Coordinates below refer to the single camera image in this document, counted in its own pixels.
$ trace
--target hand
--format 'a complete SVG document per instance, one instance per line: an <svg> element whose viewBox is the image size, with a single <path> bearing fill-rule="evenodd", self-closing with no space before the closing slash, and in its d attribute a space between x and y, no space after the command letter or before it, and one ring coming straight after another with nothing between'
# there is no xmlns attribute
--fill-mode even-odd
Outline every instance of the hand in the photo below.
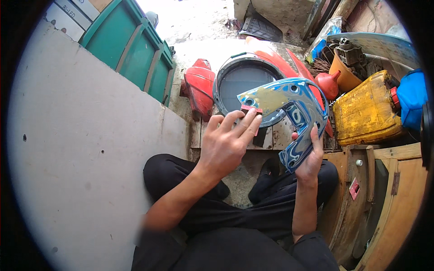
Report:
<svg viewBox="0 0 434 271"><path fill-rule="evenodd" d="M242 118L232 129L236 119ZM256 116L256 109L252 108L247 114L236 110L227 114L211 117L201 144L201 157L195 171L203 174L204 178L214 186L233 171L246 153L246 147L255 136L262 121L262 115Z"/></svg>
<svg viewBox="0 0 434 271"><path fill-rule="evenodd" d="M292 134L292 139L298 138L297 133ZM313 126L310 131L310 138L312 140L313 150L303 163L296 169L297 181L305 184L315 184L318 180L318 172L321 167L323 150L322 150L322 137L318 138L318 127Z"/></svg>

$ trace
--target metal hinge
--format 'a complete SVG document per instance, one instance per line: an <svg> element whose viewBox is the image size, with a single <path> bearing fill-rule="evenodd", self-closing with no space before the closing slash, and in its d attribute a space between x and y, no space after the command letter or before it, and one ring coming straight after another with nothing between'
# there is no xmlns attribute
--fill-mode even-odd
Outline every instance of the metal hinge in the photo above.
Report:
<svg viewBox="0 0 434 271"><path fill-rule="evenodd" d="M392 184L392 195L398 194L398 186L399 186L399 177L401 176L401 172L395 172L393 175L393 184Z"/></svg>

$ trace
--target green storage box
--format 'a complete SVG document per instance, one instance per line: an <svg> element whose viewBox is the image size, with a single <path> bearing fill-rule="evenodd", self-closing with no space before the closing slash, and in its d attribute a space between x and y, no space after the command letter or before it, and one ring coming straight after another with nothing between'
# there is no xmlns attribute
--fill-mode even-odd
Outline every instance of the green storage box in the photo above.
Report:
<svg viewBox="0 0 434 271"><path fill-rule="evenodd" d="M142 91L169 105L175 63L134 0L113 0L79 43Z"/></svg>

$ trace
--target bolt hole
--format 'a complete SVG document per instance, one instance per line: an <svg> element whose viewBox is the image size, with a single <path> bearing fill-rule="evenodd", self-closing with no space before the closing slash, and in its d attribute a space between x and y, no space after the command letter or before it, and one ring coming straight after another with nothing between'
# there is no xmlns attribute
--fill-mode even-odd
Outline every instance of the bolt hole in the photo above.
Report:
<svg viewBox="0 0 434 271"><path fill-rule="evenodd" d="M247 99L246 100L246 105L251 106L253 104L253 100L252 99Z"/></svg>

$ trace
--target yellow jerry can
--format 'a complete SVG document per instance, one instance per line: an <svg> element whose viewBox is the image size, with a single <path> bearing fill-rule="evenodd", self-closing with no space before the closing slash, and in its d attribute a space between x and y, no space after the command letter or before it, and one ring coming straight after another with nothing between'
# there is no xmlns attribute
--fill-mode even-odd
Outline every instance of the yellow jerry can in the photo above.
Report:
<svg viewBox="0 0 434 271"><path fill-rule="evenodd" d="M391 98L391 81L388 71L382 70L334 103L336 139L341 146L379 143L402 133L401 118Z"/></svg>

